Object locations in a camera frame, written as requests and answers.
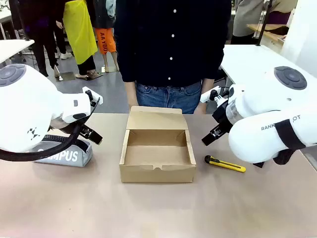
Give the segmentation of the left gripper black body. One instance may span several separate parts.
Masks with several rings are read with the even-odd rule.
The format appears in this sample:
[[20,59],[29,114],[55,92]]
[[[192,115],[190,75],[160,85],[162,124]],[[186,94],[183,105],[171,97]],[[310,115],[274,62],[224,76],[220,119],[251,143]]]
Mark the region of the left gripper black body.
[[80,133],[82,129],[82,124],[77,121],[66,123],[64,121],[53,120],[51,121],[51,128],[59,129],[66,134],[74,134]]

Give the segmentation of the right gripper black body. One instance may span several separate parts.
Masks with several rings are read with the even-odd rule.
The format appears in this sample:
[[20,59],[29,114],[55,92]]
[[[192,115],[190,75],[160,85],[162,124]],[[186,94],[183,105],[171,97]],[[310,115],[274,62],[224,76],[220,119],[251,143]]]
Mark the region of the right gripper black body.
[[212,117],[215,119],[218,125],[212,129],[213,133],[228,133],[232,128],[233,125],[228,120],[226,115],[227,106],[228,101],[225,101],[214,111]]

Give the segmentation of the person's left hand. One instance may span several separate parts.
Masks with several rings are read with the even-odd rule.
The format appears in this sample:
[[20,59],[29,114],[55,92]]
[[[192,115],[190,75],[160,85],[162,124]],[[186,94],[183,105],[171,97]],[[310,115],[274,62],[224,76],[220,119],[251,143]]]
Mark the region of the person's left hand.
[[199,104],[197,105],[197,107],[196,107],[196,109],[194,111],[194,114],[205,115],[206,114],[206,109],[207,109],[207,104],[199,102]]

